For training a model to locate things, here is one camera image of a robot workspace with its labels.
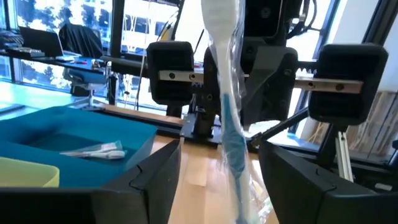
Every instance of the monitor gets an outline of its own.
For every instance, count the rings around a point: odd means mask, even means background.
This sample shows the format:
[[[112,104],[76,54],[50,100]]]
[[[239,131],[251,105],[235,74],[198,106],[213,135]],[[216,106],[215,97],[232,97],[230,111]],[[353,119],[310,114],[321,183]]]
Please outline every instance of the monitor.
[[[19,27],[24,47],[41,50],[46,57],[63,56],[61,41],[57,33]]]

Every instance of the yellow bin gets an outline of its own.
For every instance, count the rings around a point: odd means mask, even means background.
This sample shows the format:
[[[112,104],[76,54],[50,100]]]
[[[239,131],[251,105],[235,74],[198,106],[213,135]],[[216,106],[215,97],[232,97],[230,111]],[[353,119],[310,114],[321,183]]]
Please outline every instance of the yellow bin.
[[[0,157],[0,187],[58,187],[55,166]]]

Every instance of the toothbrush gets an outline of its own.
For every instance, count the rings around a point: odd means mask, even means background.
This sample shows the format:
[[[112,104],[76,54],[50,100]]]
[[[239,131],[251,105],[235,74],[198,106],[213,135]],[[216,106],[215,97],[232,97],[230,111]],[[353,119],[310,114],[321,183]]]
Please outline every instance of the toothbrush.
[[[70,151],[70,152],[61,152],[60,154],[65,155],[65,156],[77,156],[81,157],[79,155],[83,154],[90,154],[90,153],[104,153],[104,152],[111,152],[111,151],[118,151],[116,147],[103,147],[102,149],[98,149],[95,151]]]
[[[100,158],[100,159],[123,159],[126,156],[124,151],[96,152],[89,153],[84,158]]]
[[[221,128],[223,148],[236,195],[237,224],[248,223],[250,209],[249,172],[245,167],[246,140],[236,107],[231,76],[231,38],[238,24],[239,0],[201,0],[203,22],[216,47],[220,76]]]
[[[79,158],[91,157],[91,158],[100,158],[100,159],[122,159],[126,156],[126,153],[124,151],[119,151],[119,150],[102,151],[102,152],[100,152],[100,150],[95,152],[74,152],[74,153],[64,152],[61,154],[65,156],[72,156]]]

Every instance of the metal bracket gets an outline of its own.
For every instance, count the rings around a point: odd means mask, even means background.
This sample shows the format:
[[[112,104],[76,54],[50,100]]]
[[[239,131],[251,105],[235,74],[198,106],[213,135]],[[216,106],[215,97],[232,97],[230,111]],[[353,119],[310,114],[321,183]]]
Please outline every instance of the metal bracket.
[[[351,161],[349,159],[347,136],[342,131],[339,131],[336,137],[336,158],[340,177],[354,182]]]

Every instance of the wooden desk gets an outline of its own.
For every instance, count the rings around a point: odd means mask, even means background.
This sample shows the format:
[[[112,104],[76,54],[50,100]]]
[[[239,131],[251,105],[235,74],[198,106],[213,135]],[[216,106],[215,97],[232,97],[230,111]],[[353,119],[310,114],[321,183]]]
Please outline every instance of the wooden desk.
[[[106,110],[128,114],[137,114],[154,119],[162,119],[176,123],[183,121],[174,117],[159,116],[115,106],[104,105]],[[156,136],[152,153],[159,150],[172,138]],[[180,166],[180,177],[170,214],[170,224],[229,224],[226,215],[225,197],[220,194],[226,186],[225,176],[219,172],[218,159],[220,154],[215,148],[184,142]],[[254,167],[259,172],[257,155],[251,154]],[[278,224],[272,212],[267,224]]]

